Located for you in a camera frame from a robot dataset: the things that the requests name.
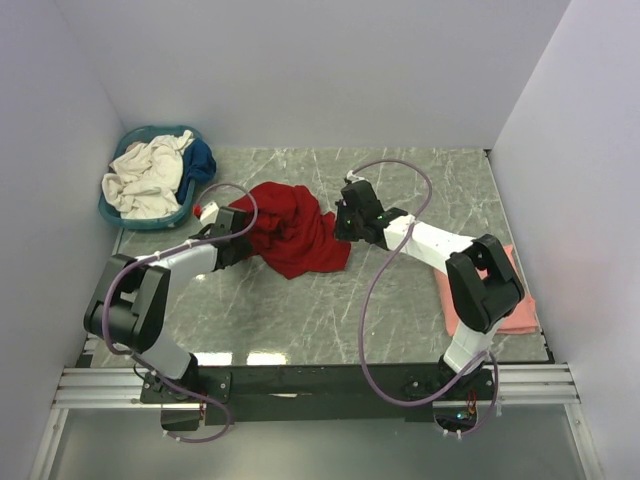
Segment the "blue cloth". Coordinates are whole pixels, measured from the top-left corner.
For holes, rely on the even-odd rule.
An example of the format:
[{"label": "blue cloth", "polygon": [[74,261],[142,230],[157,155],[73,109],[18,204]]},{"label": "blue cloth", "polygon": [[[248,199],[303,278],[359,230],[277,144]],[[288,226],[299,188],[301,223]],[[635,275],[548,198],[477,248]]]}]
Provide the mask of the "blue cloth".
[{"label": "blue cloth", "polygon": [[214,177],[216,174],[216,161],[213,159],[209,146],[199,138],[196,138],[184,151],[182,166],[182,180],[180,180],[180,186],[176,193],[176,200],[180,205],[187,199],[187,191],[191,180],[203,184]]}]

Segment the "marble tabletop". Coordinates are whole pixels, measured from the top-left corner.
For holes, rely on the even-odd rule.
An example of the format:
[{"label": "marble tabletop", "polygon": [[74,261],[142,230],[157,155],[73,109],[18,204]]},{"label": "marble tabletop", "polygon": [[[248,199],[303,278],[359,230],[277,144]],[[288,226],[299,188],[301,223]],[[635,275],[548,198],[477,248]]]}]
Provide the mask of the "marble tabletop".
[{"label": "marble tabletop", "polygon": [[[306,185],[323,211],[335,210],[346,172],[380,158],[401,158],[430,175],[434,195],[420,219],[470,236],[492,233],[512,243],[491,168],[480,149],[425,148],[228,148],[214,151],[217,181],[252,188],[265,181]],[[385,208],[414,211],[426,193],[424,181],[400,165],[373,166],[361,173]],[[212,194],[219,204],[239,197],[232,189]],[[158,232],[123,232],[118,251],[142,255],[183,242],[199,223]],[[306,273],[293,280],[252,257],[221,272],[194,278],[167,302],[165,328],[204,364],[357,363],[357,324],[367,284],[387,252],[353,244],[347,268]],[[378,283],[370,302],[366,351],[370,362],[437,361],[450,342],[433,270],[399,256]],[[496,335],[493,351],[502,362],[547,361],[540,331]],[[122,366],[123,357],[99,343],[92,366]]]}]

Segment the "laundry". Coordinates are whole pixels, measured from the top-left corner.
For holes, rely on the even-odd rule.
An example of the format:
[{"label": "laundry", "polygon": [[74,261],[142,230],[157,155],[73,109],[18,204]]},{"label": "laundry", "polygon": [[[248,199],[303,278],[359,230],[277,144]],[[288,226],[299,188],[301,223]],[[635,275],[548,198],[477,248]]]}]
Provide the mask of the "laundry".
[{"label": "laundry", "polygon": [[196,138],[184,151],[182,165],[182,180],[178,187],[178,193],[176,193],[176,200],[181,205],[187,199],[187,192],[191,180],[204,184],[215,176],[216,161],[213,158],[209,145],[199,138]]},{"label": "laundry", "polygon": [[[275,271],[291,279],[306,272],[344,270],[351,244],[333,238],[335,216],[322,214],[318,200],[304,186],[266,182],[251,190],[258,220],[249,241]],[[247,196],[232,207],[253,212]]]},{"label": "laundry", "polygon": [[[515,268],[515,262],[513,261],[513,245],[504,247],[504,250],[509,257],[511,265]],[[458,322],[460,317],[456,313],[453,306],[453,298],[451,297],[451,287],[449,286],[449,277],[447,277],[440,270],[434,270],[436,276],[436,283],[440,290],[440,301],[442,302],[442,311],[444,313],[444,321],[447,327],[447,333],[451,336],[456,332],[458,328]],[[486,273],[481,272],[481,277],[485,277]],[[518,304],[514,312],[509,315],[502,326],[498,329],[498,333],[506,334],[522,334],[522,333],[534,333],[538,327],[538,320],[536,319],[536,302],[528,293],[524,299]]]},{"label": "laundry", "polygon": [[155,219],[177,212],[182,156],[193,139],[193,132],[185,130],[180,137],[159,135],[127,149],[109,165],[114,173],[102,179],[107,203],[124,219]]}]

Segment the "folded pink towel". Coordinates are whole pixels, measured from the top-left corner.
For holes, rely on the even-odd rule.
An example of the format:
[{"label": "folded pink towel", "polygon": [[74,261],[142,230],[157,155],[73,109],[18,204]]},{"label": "folded pink towel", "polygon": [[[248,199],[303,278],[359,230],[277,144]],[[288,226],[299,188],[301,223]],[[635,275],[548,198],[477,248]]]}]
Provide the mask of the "folded pink towel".
[{"label": "folded pink towel", "polygon": [[[504,251],[511,261],[511,265],[515,268],[513,261],[513,245],[504,247]],[[453,299],[451,298],[451,287],[449,286],[449,278],[440,270],[435,270],[436,282],[440,289],[440,301],[442,302],[442,310],[444,312],[444,321],[447,326],[447,333],[450,336],[456,332],[460,317],[456,313],[453,306]],[[486,272],[480,272],[482,278],[486,277]],[[498,329],[498,333],[534,333],[538,327],[538,321],[536,320],[536,302],[528,293],[524,299],[518,304],[515,311],[507,317],[502,326]]]}]

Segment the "laundry basket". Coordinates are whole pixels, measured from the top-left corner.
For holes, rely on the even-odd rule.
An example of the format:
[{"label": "laundry basket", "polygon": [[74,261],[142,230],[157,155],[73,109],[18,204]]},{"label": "laundry basket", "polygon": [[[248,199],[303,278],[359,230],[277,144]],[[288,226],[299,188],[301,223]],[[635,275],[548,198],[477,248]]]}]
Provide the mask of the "laundry basket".
[{"label": "laundry basket", "polygon": [[[115,160],[124,154],[127,147],[134,142],[149,143],[158,135],[174,135],[179,137],[185,132],[185,130],[191,130],[195,138],[202,139],[200,132],[195,128],[188,127],[186,125],[177,125],[175,127],[148,126],[136,128],[122,137],[122,140],[118,143],[118,147],[113,154],[113,159]],[[149,220],[126,220],[120,217],[120,212],[107,203],[107,200],[104,198],[104,193],[102,192],[100,193],[100,201],[98,202],[98,211],[100,212],[100,215],[102,215],[102,218],[107,222],[130,230],[158,230],[162,228],[173,228],[177,226],[181,220],[187,218],[187,215],[191,212],[195,187],[195,180],[191,180],[189,182],[187,198],[185,199],[184,204],[180,210],[167,217]]]}]

